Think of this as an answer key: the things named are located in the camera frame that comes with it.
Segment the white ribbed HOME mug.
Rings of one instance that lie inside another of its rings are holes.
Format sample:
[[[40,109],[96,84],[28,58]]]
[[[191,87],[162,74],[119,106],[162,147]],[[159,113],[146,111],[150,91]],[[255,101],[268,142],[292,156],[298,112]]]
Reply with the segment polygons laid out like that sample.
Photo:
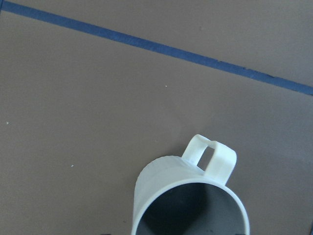
[[[228,146],[195,135],[182,156],[147,164],[134,188],[134,235],[248,235],[239,197],[227,187],[237,155]]]

